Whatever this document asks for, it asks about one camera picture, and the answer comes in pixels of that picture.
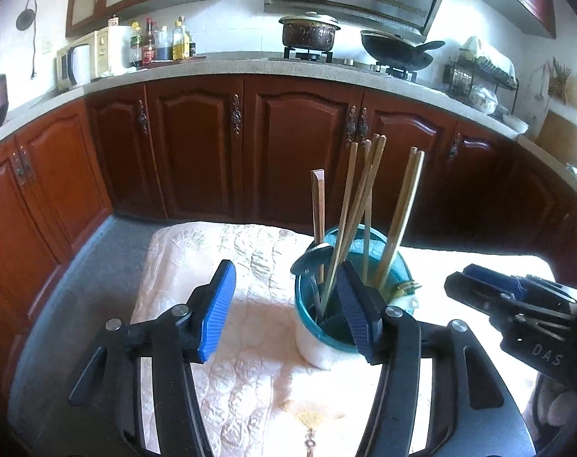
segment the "hanging cord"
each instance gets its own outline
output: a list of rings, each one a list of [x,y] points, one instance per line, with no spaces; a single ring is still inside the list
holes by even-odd
[[[26,8],[25,10],[28,9],[28,4],[30,3],[30,0],[28,0],[26,2]],[[30,74],[30,79],[34,79],[34,77],[36,76],[36,72],[34,71],[34,57],[37,54],[37,10],[38,10],[38,4],[37,4],[37,0],[34,0],[34,33],[32,34],[32,73]]]

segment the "white bowl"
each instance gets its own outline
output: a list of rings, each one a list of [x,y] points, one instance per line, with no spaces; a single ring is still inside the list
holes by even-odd
[[[528,124],[525,123],[523,120],[519,120],[517,117],[513,117],[513,115],[503,115],[503,120],[506,125],[511,127],[515,132],[519,134],[525,134],[528,128]]]

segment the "brown pot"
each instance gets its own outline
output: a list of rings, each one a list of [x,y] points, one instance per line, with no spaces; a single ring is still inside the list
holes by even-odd
[[[305,15],[291,15],[280,19],[282,44],[289,48],[330,51],[335,42],[335,31],[341,29],[337,20],[328,15],[306,12]]]

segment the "backsplash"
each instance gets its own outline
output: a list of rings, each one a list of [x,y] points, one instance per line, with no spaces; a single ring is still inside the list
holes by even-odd
[[[9,109],[16,108],[55,87],[54,58],[56,51],[66,44],[64,31],[67,1],[38,0],[35,59],[37,76],[30,80],[32,29],[19,32],[14,26],[15,18],[23,10],[26,0],[1,0],[0,73],[7,75]],[[457,55],[459,47],[470,36],[477,35],[513,61],[522,85],[516,112],[525,120],[536,115],[542,122],[547,101],[544,105],[540,102],[531,104],[532,97],[540,89],[540,76],[533,72],[545,60],[556,55],[577,73],[577,18],[565,0],[554,1],[558,38],[552,40],[524,35],[481,0],[443,0],[428,39],[446,41],[446,45],[439,50],[430,51],[435,61],[418,73],[418,80],[440,83],[443,66]],[[139,21],[144,24],[144,19],[150,16],[158,26],[171,28],[178,16],[184,15],[187,29],[192,40],[196,42],[198,54],[219,51],[282,51],[282,25],[278,22],[281,15],[264,13],[263,2],[264,0],[208,0],[187,3],[145,14],[128,22]],[[337,58],[375,63],[375,59],[361,45],[361,27],[342,21],[340,25],[341,30],[335,35],[333,55]],[[51,42],[51,51],[45,54],[42,53],[44,41]],[[512,93],[499,91],[498,96],[504,105],[511,106]],[[572,115],[570,119],[577,123],[577,111],[569,113]]]

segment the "frying pan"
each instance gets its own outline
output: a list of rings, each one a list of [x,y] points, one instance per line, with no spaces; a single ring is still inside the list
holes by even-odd
[[[433,57],[425,51],[437,50],[445,41],[430,41],[419,46],[412,46],[400,36],[378,31],[361,31],[361,42],[367,53],[380,65],[395,69],[416,72],[433,63]]]

